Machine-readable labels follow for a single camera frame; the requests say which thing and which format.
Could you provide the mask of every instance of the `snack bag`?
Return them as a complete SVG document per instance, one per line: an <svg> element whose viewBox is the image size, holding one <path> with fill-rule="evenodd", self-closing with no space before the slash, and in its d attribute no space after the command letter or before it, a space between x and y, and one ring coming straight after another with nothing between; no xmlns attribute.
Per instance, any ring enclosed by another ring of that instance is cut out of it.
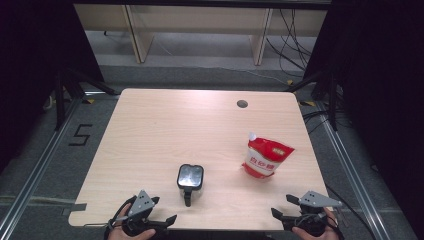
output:
<svg viewBox="0 0 424 240"><path fill-rule="evenodd" d="M248 156L243 163L247 173L255 178L272 176L280 164L294 151L294 148L272 140L249 134Z"/></svg>

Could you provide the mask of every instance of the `cable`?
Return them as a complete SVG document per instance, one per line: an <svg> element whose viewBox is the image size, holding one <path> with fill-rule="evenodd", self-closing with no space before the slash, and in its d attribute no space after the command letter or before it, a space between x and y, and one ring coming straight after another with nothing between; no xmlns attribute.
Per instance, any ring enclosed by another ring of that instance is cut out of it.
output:
<svg viewBox="0 0 424 240"><path fill-rule="evenodd" d="M320 122L317 126L315 126L311 131L308 132L308 134L311 134L313 131L315 131L319 126L321 126L323 123L327 122L328 118L324 121Z"/></svg>
<svg viewBox="0 0 424 240"><path fill-rule="evenodd" d="M293 65L295 65L296 67L298 67L299 69L301 69L302 71L305 71L305 68L300 66L299 64L295 63L293 60L291 60L289 57L285 56L281 51L278 51L277 48L274 47L274 45L271 44L271 42L269 41L268 38L266 38L266 41L268 42L268 44L271 46L271 48L274 50L275 53L277 53L278 55L280 55L280 58L283 57L284 59L286 59L287 61L289 61L290 63L292 63Z"/></svg>
<svg viewBox="0 0 424 240"><path fill-rule="evenodd" d="M306 58L305 58L305 56L304 56L304 55L308 55L308 56L310 56L310 55L311 55L311 52L310 52L310 51L308 51L307 49L305 49L305 48L304 48L304 47L303 47L303 46L299 43L299 41L297 41L297 35L296 35L296 25L295 25L295 15L296 15L296 10L295 10L295 9L292 9L292 22L291 22L290 27L288 26L287 21L286 21L286 19L284 18L284 15L283 15L283 12L282 12L282 10L281 10L281 9L280 9L280 15L281 15L281 18L283 19L284 24L286 25L286 28L287 28L287 31L288 31L288 35L287 35L286 40L284 40L284 38L281 36L281 39L283 39L283 41L284 41L284 46L285 46L285 45L287 45L287 46L289 46L291 49L293 49L293 50L297 51L297 52L299 53L299 57L300 57L300 60L302 61L303 66L304 66L304 67L306 67L307 61L306 61ZM293 39L293 42L295 43L295 45L296 45L297 49L295 49L295 48L291 47L291 46L287 43L287 40L288 40L288 38L289 38L289 37L291 37L291 38Z"/></svg>
<svg viewBox="0 0 424 240"><path fill-rule="evenodd" d="M349 210L359 219L359 221L361 221L361 223L365 226L365 228L368 230L368 232L370 233L372 239L376 239L374 233L372 232L371 228L368 226L368 224L362 219L361 216L359 216L359 214L353 210L353 208L346 202L346 200L344 200L339 194L337 194L336 191L334 191L333 188L331 188L330 186L328 186L327 183L324 183L325 187L328 188L328 190L330 190L334 195L336 195L337 198L340 199L340 201L342 201L347 208L349 208Z"/></svg>

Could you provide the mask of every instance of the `aluminum rail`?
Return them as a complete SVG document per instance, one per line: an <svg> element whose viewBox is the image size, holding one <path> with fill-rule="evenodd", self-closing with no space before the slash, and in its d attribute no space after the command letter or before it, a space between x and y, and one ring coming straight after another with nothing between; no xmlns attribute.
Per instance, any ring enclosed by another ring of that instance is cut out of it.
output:
<svg viewBox="0 0 424 240"><path fill-rule="evenodd" d="M19 192L15 201L12 203L12 206L9 208L6 216L2 219L0 224L0 239L7 240L12 235L12 232L18 224L18 221L21 218L23 212L25 211L25 208L28 205L32 194L34 193L41 178L43 177L57 149L57 146L60 143L62 136L66 132L72 115L74 114L75 110L78 108L80 103L81 99L77 98L73 99L71 104L69 105L68 110L66 112L67 117L65 118L65 121L57 131L54 131L53 136L51 137L49 143L41 154L41 157L39 158L30 176L25 182L25 185Z"/></svg>
<svg viewBox="0 0 424 240"><path fill-rule="evenodd" d="M321 102L317 102L317 107L319 111L326 110ZM367 190L365 189L365 186L362 184L358 172L356 171L356 168L353 165L349 154L347 153L346 148L344 147L343 142L339 137L339 134L333 130L330 123L326 121L325 116L321 115L321 119L325 121L325 130L328 136L330 137L331 143L333 144L333 147L337 152L340 163L342 164L342 167L347 175L350 185L353 188L356 198L358 199L358 202L361 205L361 208L365 214L365 217L368 220L370 228L373 231L376 239L391 239L386 227L384 226L383 219L381 218L374 202L372 201Z"/></svg>

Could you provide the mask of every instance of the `gray floor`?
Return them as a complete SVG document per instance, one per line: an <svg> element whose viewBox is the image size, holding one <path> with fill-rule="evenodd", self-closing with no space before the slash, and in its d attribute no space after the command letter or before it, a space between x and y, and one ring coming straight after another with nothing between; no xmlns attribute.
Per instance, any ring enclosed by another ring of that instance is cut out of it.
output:
<svg viewBox="0 0 424 240"><path fill-rule="evenodd" d="M247 36L205 34L157 34L147 61L137 64L126 33L87 32L102 73L109 86L122 90L139 88L223 89L252 91L282 91L287 80L301 78L288 76L281 71L301 75L299 69L287 61L280 61L269 46L266 47L261 66L254 66ZM272 43L282 46L280 37L271 37ZM314 38L299 41L312 49ZM286 52L301 64L296 52ZM313 85L296 93L299 101L310 101ZM85 86L87 91L96 89ZM98 144L112 114L117 98L95 95L92 104L81 104L72 117L69 127L52 158L41 182L26 207L11 239L100 239L103 229L74 228L67 223L69 209L75 201L90 167ZM317 111L313 106L301 106L303 114ZM370 168L368 157L349 119L337 115L339 135L343 140L367 192L377 207L391 239L417 239L402 211L391 196L378 172ZM322 124L315 117L307 122L312 145L324 181L341 195L363 218L363 211L352 191L339 157ZM80 124L91 124L80 133L90 135L83 147L74 133ZM53 134L55 109L46 110L38 119L37 127L28 137L26 145L0 176L0 216L4 217L14 197L41 156ZM342 212L348 224L340 222L346 239L371 239L364 226L346 208ZM175 239L258 239L252 233L178 233ZM275 239L296 239L289 232L267 233Z"/></svg>

